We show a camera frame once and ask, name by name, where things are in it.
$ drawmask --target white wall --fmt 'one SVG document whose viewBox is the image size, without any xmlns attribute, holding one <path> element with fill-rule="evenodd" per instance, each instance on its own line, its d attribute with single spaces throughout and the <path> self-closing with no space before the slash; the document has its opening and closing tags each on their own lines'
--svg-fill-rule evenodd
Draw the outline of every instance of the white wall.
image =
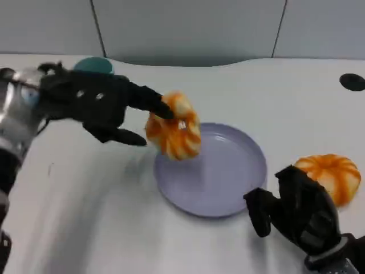
<svg viewBox="0 0 365 274">
<path fill-rule="evenodd" d="M 365 59 L 364 0 L 93 2 L 107 57 L 125 62 L 210 66 L 273 53 Z M 2 0 L 0 7 L 0 53 L 103 55 L 90 0 Z"/>
<path fill-rule="evenodd" d="M 102 55 L 89 0 L 0 2 L 0 52 Z"/>
<path fill-rule="evenodd" d="M 94 0 L 106 53 L 157 65 L 271 57 L 285 0 Z"/>
<path fill-rule="evenodd" d="M 288 0 L 274 57 L 365 59 L 365 1 Z"/>
</svg>

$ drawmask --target white table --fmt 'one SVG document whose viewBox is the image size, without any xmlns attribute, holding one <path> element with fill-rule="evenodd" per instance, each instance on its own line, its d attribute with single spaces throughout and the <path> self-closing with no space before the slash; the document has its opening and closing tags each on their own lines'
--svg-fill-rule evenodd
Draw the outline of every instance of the white table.
<svg viewBox="0 0 365 274">
<path fill-rule="evenodd" d="M 21 69 L 45 61 L 72 65 L 83 57 L 0 55 Z M 261 59 L 222 67 L 134 66 L 113 62 L 162 93 L 179 89 L 203 122 L 248 133 L 275 172 L 298 157 L 337 153 L 365 174 L 365 92 L 339 84 L 365 75 L 364 61 Z M 143 134 L 147 113 L 128 110 L 125 128 Z M 304 254 L 275 229 L 256 236 L 247 213 L 211 221 L 169 205 L 153 178 L 152 146 L 100 144 L 79 124 L 52 124 L 33 144 L 11 193 L 5 222 L 14 246 L 10 273 L 295 274 Z M 364 187 L 340 210 L 343 232 L 365 233 Z"/>
</svg>

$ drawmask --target pumpkin-shaped toy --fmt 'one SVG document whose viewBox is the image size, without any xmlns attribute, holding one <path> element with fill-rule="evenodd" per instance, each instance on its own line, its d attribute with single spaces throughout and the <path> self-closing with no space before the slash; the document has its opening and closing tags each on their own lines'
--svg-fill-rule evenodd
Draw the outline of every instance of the pumpkin-shaped toy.
<svg viewBox="0 0 365 274">
<path fill-rule="evenodd" d="M 349 158 L 335 154 L 300 158 L 295 166 L 324 186 L 337 207 L 352 200 L 361 181 L 356 165 Z"/>
<path fill-rule="evenodd" d="M 200 152 L 200 122 L 188 98 L 172 92 L 162 98 L 174 112 L 174 119 L 162 119 L 150 113 L 145 127 L 147 139 L 170 159 L 183 160 Z"/>
</svg>

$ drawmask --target silver cylindrical joint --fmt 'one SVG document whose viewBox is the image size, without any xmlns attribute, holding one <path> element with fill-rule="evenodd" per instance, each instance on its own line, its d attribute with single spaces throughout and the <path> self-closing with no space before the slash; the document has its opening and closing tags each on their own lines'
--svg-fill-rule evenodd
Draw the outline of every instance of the silver cylindrical joint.
<svg viewBox="0 0 365 274">
<path fill-rule="evenodd" d="M 14 154 L 21 163 L 44 118 L 37 110 L 37 87 L 43 76 L 30 68 L 13 73 L 12 82 L 0 82 L 0 149 Z"/>
</svg>

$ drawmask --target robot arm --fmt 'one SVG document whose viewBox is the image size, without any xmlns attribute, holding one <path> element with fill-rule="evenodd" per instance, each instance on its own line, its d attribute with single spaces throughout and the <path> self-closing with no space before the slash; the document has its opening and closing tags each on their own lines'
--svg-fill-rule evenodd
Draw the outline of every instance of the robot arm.
<svg viewBox="0 0 365 274">
<path fill-rule="evenodd" d="M 113 140 L 145 146 L 144 138 L 119 128 L 128 106 L 173 118 L 160 94 L 124 76 L 66 70 L 60 63 L 45 63 L 22 71 L 0 69 L 0 229 L 18 170 L 33 139 L 49 121 L 73 119 L 102 143 Z M 3 273 L 11 240 L 0 232 Z"/>
<path fill-rule="evenodd" d="M 305 251 L 306 267 L 321 274 L 365 273 L 365 237 L 339 231 L 337 210 L 327 191 L 300 169 L 289 166 L 276 174 L 280 199 L 256 188 L 246 194 L 249 216 L 260 237 L 271 223 Z"/>
</svg>

